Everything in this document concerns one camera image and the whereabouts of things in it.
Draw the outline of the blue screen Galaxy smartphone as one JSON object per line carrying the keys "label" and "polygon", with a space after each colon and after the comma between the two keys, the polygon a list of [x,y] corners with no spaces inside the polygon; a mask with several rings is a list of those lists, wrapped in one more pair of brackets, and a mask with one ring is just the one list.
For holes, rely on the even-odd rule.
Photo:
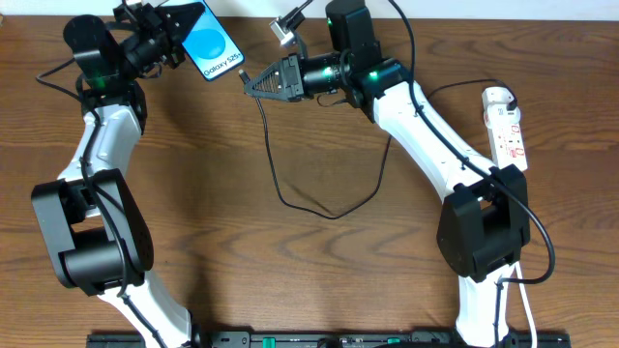
{"label": "blue screen Galaxy smartphone", "polygon": [[203,78],[214,81],[242,66],[245,55],[207,3],[199,0],[196,4],[202,5],[204,12],[185,38],[183,47]]}

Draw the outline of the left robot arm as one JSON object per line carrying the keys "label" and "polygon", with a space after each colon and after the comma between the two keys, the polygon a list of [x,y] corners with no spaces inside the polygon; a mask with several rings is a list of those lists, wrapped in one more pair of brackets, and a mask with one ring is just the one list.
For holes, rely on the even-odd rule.
{"label": "left robot arm", "polygon": [[59,282],[114,306],[137,330],[99,336],[99,345],[210,343],[156,274],[152,237],[125,179],[148,117],[140,83],[184,61],[184,40],[204,10],[197,2],[126,1],[110,21],[83,14],[63,30],[80,70],[72,97],[84,132],[71,162],[36,185],[31,202]]}

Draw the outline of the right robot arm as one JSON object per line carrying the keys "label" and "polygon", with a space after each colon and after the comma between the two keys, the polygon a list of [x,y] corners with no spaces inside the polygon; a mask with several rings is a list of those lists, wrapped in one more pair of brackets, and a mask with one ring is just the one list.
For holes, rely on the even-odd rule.
{"label": "right robot arm", "polygon": [[326,17],[332,52],[290,54],[257,77],[245,77],[245,93],[257,102],[300,102],[341,91],[395,139],[442,205],[436,240],[458,277],[459,340],[473,347],[505,345],[506,286],[530,239],[523,172],[479,154],[444,121],[413,68],[382,53],[364,2],[332,1]]}

